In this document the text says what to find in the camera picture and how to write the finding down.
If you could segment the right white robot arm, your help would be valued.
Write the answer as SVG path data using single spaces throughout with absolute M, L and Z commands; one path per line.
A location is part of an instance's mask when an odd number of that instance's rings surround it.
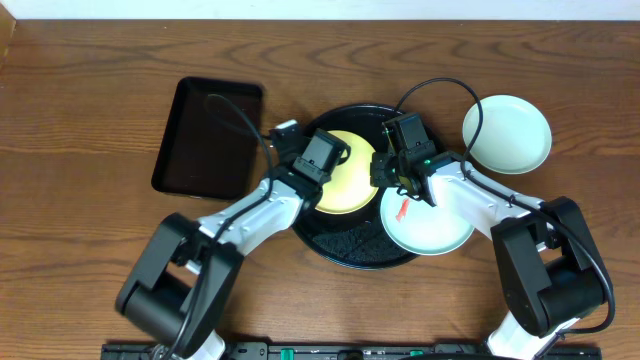
M 478 172 L 464 155 L 425 142 L 376 152 L 371 183 L 460 216 L 493 243 L 509 312 L 486 341 L 499 358 L 540 359 L 577 322 L 607 305 L 615 314 L 611 279 L 586 220 L 571 199 L 517 193 Z

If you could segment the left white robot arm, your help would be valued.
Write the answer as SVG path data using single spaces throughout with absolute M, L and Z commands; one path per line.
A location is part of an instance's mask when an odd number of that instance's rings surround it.
M 166 346 L 166 359 L 222 357 L 215 329 L 245 257 L 315 206 L 331 151 L 344 149 L 323 130 L 300 134 L 295 121 L 270 135 L 280 162 L 258 187 L 195 221 L 166 217 L 116 297 L 117 312 Z

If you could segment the yellow plate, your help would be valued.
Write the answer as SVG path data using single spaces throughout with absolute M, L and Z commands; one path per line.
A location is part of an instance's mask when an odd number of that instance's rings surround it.
M 316 210 L 331 215 L 352 213 L 367 205 L 378 191 L 370 184 L 370 163 L 375 150 L 357 134 L 342 130 L 329 133 L 349 145 L 351 153 L 343 164 L 335 167 L 331 180 L 323 185 Z

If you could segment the pale green plate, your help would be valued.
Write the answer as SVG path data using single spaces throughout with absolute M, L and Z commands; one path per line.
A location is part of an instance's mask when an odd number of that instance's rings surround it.
M 452 212 L 401 196 L 395 188 L 385 190 L 380 218 L 387 235 L 399 247 L 423 256 L 451 252 L 474 231 L 471 224 Z
M 545 162 L 552 132 L 543 113 L 511 95 L 481 100 L 483 124 L 470 155 L 485 168 L 502 174 L 524 174 Z

